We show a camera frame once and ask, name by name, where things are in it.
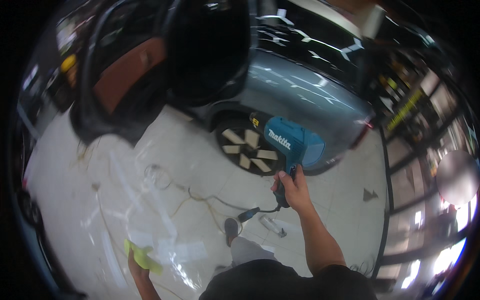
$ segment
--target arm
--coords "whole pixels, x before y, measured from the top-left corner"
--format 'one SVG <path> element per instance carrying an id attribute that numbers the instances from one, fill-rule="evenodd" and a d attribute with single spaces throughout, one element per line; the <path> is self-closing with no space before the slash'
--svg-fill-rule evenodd
<path id="1" fill-rule="evenodd" d="M 328 233 L 313 207 L 302 167 L 297 166 L 297 175 L 294 181 L 284 171 L 280 171 L 274 178 L 276 181 L 272 190 L 276 190 L 278 180 L 281 180 L 285 187 L 288 204 L 299 214 L 305 239 L 305 256 L 310 272 L 315 275 L 322 268 L 331 264 L 346 266 L 339 245 Z"/>
<path id="2" fill-rule="evenodd" d="M 128 268 L 132 274 L 135 285 L 142 300 L 161 300 L 157 294 L 152 281 L 148 277 L 150 271 L 142 269 L 137 262 L 133 259 L 133 250 L 130 248 L 128 253 Z"/>

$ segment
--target person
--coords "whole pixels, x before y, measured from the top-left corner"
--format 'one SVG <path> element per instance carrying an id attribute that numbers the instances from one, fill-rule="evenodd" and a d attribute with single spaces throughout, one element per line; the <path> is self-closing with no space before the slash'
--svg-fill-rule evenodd
<path id="1" fill-rule="evenodd" d="M 299 276 L 292 267 L 278 262 L 272 252 L 238 237 L 237 222 L 227 219 L 225 231 L 232 265 L 214 272 L 199 299 L 376 299 L 369 279 L 347 268 L 339 245 L 313 207 L 301 166 L 297 167 L 295 180 L 283 171 L 274 178 L 271 190 L 275 191 L 281 181 L 288 204 L 300 217 L 307 266 L 313 277 Z M 148 270 L 143 270 L 133 260 L 132 252 L 129 268 L 142 299 L 160 299 L 148 278 Z"/>

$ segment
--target hand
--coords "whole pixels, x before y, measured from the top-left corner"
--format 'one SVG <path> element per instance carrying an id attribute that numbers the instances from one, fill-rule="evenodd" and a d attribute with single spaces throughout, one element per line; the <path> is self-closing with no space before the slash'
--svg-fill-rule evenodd
<path id="1" fill-rule="evenodd" d="M 128 252 L 128 268 L 135 281 L 149 279 L 150 270 L 145 270 L 137 264 L 133 258 L 133 250 L 131 248 Z"/>
<path id="2" fill-rule="evenodd" d="M 297 213 L 300 214 L 314 209 L 310 195 L 308 194 L 307 181 L 305 180 L 305 175 L 303 175 L 301 165 L 297 165 L 295 180 L 292 180 L 292 177 L 284 171 L 277 172 L 274 179 L 275 183 L 270 189 L 276 191 L 278 182 L 281 180 L 285 187 L 285 198 Z"/>

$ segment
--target car window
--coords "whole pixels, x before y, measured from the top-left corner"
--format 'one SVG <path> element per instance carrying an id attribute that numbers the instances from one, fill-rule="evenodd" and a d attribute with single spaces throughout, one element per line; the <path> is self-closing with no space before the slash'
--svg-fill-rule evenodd
<path id="1" fill-rule="evenodd" d="M 355 89 L 361 41 L 339 25 L 287 0 L 261 0 L 260 48 L 323 72 Z"/>
<path id="2" fill-rule="evenodd" d="M 152 37 L 162 3 L 157 0 L 134 1 L 120 5 L 110 13 L 100 29 L 93 54 L 94 82 L 114 61 Z"/>

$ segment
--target gray pants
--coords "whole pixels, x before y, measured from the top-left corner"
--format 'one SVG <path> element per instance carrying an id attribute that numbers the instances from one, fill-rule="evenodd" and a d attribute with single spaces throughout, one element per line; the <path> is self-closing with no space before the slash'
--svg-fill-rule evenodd
<path id="1" fill-rule="evenodd" d="M 213 272 L 212 278 L 222 272 L 230 270 L 231 268 L 244 264 L 256 259 L 271 259 L 276 261 L 273 253 L 263 249 L 259 244 L 246 238 L 236 237 L 232 241 L 230 248 L 232 252 L 232 264 Z"/>

